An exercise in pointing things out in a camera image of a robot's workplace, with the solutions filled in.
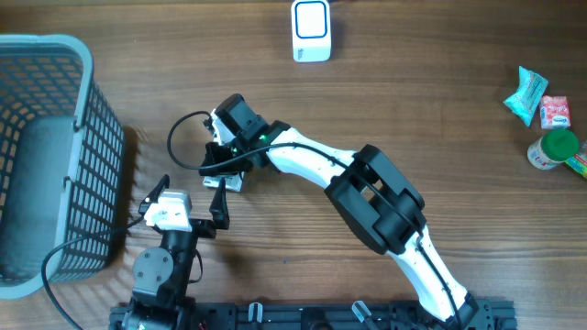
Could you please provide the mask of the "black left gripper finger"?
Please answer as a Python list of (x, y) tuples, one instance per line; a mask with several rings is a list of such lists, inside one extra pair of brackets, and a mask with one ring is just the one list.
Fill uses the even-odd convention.
[(209, 207), (216, 229), (229, 229), (229, 212), (227, 208), (226, 180), (221, 179)]
[(157, 185), (151, 190), (151, 192), (140, 202), (138, 207), (138, 213), (144, 215), (147, 213), (149, 207), (158, 201), (161, 193), (170, 186), (170, 177), (168, 174), (164, 174)]

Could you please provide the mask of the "teal wet wipes pack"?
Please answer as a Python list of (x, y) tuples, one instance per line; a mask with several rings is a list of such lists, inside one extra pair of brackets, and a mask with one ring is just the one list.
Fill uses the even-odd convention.
[(540, 74), (522, 66), (518, 67), (519, 85), (517, 90), (504, 100), (504, 105), (529, 127), (538, 108), (540, 99), (548, 87), (548, 80)]

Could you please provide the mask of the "green lid jar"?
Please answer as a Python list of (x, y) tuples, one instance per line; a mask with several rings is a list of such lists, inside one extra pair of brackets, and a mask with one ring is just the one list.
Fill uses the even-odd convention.
[(576, 135), (564, 128), (554, 129), (528, 147), (527, 158), (539, 170), (552, 170), (580, 149)]

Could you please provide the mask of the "green Haribo gummy bag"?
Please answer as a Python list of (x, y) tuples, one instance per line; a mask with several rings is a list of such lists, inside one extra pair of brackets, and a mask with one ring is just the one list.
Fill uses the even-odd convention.
[(583, 178), (587, 178), (587, 141), (581, 143), (579, 151), (574, 156), (566, 159), (565, 164)]

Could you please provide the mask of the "white blue carton box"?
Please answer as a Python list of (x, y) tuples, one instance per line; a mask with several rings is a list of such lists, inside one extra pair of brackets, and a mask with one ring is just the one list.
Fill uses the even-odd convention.
[(242, 190), (244, 173), (238, 172), (232, 175), (204, 176), (203, 179), (203, 185), (211, 189), (217, 189), (220, 186), (220, 182), (225, 183), (227, 190), (239, 193)]

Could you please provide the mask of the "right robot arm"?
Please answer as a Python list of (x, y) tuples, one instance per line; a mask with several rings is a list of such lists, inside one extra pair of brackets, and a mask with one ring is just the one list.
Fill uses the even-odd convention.
[(470, 323), (477, 306), (437, 253), (423, 197), (379, 148), (367, 144), (354, 151), (316, 142), (282, 121), (268, 123), (238, 93), (208, 113), (204, 125), (213, 140), (202, 175), (240, 176), (271, 167), (316, 184), (359, 241), (397, 263), (439, 326)]

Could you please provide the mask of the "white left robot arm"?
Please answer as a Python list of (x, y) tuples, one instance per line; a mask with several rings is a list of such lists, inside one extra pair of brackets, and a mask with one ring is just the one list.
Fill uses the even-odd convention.
[(193, 263), (200, 261), (200, 238), (214, 239), (229, 229), (226, 181), (221, 180), (209, 207), (210, 220), (192, 218), (187, 191), (170, 187), (165, 174), (143, 199), (138, 212), (161, 235), (161, 243), (139, 254), (133, 264), (134, 286), (127, 306), (113, 308), (111, 329), (206, 329), (208, 324), (186, 296)]

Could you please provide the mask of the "white barcode scanner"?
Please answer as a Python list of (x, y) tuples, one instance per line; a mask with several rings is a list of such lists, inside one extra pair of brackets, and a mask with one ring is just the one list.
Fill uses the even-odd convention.
[(331, 19), (327, 0), (295, 0), (291, 5), (293, 59), (328, 61), (331, 55)]

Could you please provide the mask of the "grey plastic mesh basket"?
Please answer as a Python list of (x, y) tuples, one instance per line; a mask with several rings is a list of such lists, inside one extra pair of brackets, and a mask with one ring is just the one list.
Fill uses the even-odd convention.
[(67, 35), (1, 38), (1, 296), (110, 260), (125, 132)]

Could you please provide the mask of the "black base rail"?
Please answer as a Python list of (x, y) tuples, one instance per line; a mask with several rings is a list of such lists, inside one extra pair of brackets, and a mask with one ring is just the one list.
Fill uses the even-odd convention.
[[(464, 329), (518, 329), (513, 302), (478, 300), (479, 310)], [(368, 303), (371, 316), (351, 310), (350, 304), (198, 303), (189, 313), (165, 315), (128, 307), (112, 308), (108, 329), (443, 329), (418, 302)], [(189, 316), (173, 325), (172, 316)]]

